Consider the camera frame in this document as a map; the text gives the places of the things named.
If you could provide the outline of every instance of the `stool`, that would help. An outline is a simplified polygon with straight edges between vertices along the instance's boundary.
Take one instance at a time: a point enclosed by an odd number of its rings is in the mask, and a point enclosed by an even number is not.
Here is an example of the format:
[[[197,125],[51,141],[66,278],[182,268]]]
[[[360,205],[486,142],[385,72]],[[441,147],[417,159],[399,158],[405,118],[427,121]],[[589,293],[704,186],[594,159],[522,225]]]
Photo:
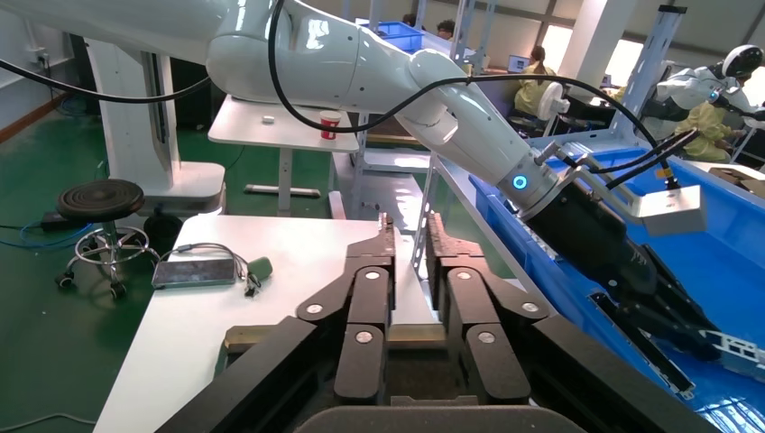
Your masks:
[[[77,185],[59,196],[56,206],[62,217],[71,221],[95,224],[101,228],[83,236],[75,246],[73,257],[64,273],[56,277],[61,288],[74,283],[74,264],[85,262],[109,267],[111,291],[114,299],[126,294],[117,277],[116,266],[132,260],[143,253],[154,256],[157,263],[160,256],[149,247],[149,236],[133,227],[115,226],[115,221],[134,214],[145,201],[143,190],[126,180],[94,180]]]

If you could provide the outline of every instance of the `table leg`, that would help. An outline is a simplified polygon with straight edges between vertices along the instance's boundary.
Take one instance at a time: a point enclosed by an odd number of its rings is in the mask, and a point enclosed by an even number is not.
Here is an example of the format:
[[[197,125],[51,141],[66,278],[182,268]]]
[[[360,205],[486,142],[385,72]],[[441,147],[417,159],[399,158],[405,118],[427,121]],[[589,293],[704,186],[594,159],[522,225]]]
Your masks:
[[[327,194],[335,190],[335,158],[332,153],[329,154],[329,183],[327,185]]]
[[[281,148],[279,150],[279,186],[247,185],[244,192],[248,194],[279,194],[278,217],[290,216],[291,196],[304,196],[311,198],[321,197],[321,191],[310,188],[292,187],[292,149]]]
[[[281,148],[279,151],[279,217],[290,216],[292,190],[292,149]]]
[[[451,188],[447,188],[447,200],[446,204],[444,205],[444,211],[441,212],[441,221],[444,222],[444,226],[447,224],[447,221],[449,219],[449,212],[452,210],[452,205],[454,204],[454,191],[452,191]]]

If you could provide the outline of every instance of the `shelf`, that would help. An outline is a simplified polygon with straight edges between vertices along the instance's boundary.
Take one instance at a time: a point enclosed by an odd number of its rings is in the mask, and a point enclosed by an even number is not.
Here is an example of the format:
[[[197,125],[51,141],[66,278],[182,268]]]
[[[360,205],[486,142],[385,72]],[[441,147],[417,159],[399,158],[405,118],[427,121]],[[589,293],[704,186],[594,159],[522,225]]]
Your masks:
[[[371,149],[364,151],[365,171],[392,171],[401,173],[427,173],[430,152],[412,149]]]

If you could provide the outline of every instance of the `red cup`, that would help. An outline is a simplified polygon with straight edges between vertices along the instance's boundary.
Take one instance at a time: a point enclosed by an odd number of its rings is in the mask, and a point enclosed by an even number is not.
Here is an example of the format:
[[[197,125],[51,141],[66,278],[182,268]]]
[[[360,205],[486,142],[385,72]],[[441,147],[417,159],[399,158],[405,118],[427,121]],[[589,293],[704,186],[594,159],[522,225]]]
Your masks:
[[[322,111],[318,113],[318,116],[321,117],[321,124],[324,126],[338,126],[340,124],[340,119],[342,118],[337,111]],[[325,140],[335,140],[337,134],[322,131],[321,138]]]

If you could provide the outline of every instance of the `laptop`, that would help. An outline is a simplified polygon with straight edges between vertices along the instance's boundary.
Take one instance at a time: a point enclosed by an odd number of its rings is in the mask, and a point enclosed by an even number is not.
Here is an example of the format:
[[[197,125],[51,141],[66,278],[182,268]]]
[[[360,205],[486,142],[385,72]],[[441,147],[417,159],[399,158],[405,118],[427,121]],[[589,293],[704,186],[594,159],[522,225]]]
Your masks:
[[[507,71],[520,74],[531,64],[531,59],[521,56],[510,56],[510,60],[507,63]]]

